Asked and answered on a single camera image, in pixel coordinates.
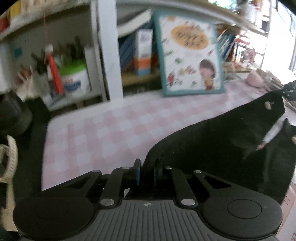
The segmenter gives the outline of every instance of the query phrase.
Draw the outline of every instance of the table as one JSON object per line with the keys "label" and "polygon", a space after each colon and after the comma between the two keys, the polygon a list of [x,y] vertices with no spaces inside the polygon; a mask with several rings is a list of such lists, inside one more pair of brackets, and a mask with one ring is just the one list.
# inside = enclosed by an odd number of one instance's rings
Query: table
{"label": "table", "polygon": [[[242,80],[228,81],[223,94],[163,97],[152,91],[98,104],[54,118],[48,125],[42,188],[47,189],[91,170],[103,174],[145,160],[148,151],[166,136],[248,103],[264,93]],[[285,115],[267,134],[268,142]]]}

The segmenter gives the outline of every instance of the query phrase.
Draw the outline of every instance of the orange label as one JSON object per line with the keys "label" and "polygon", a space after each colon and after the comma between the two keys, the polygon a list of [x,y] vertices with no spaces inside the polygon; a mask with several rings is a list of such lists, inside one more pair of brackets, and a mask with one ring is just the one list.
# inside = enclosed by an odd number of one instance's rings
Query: orange label
{"label": "orange label", "polygon": [[151,59],[144,58],[144,59],[135,59],[135,66],[137,69],[149,69],[151,68]]}
{"label": "orange label", "polygon": [[180,25],[171,31],[171,35],[177,44],[188,49],[201,50],[209,45],[207,36],[199,28]]}

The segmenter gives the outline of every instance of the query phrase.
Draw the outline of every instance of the box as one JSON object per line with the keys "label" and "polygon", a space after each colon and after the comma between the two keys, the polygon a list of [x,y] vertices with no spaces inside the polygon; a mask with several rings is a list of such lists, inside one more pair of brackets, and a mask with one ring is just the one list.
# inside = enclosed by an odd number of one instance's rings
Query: box
{"label": "box", "polygon": [[135,40],[135,71],[138,76],[151,74],[152,29],[140,29]]}

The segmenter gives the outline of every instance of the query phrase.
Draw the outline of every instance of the cartoon girl illustration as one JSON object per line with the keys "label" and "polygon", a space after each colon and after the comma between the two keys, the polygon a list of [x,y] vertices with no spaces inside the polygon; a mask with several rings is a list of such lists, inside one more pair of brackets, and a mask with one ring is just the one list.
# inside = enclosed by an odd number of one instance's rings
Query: cartoon girl illustration
{"label": "cartoon girl illustration", "polygon": [[175,80],[175,73],[174,73],[174,72],[171,72],[171,73],[169,74],[167,80],[168,80],[168,84],[169,84],[169,86],[172,87],[173,84],[174,84],[174,80]]}
{"label": "cartoon girl illustration", "polygon": [[200,62],[199,71],[202,79],[205,82],[206,90],[214,90],[215,87],[213,86],[213,78],[215,78],[215,69],[213,64],[209,60],[204,59]]}

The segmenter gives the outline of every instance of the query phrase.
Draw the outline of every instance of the window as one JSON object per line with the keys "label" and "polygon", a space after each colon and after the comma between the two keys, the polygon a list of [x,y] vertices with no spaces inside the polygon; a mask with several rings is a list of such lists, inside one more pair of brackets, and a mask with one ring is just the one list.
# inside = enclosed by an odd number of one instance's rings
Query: window
{"label": "window", "polygon": [[287,25],[290,30],[292,36],[296,35],[296,16],[293,14],[285,5],[283,5],[280,1],[275,0],[272,1],[272,7],[276,8],[277,12]]}

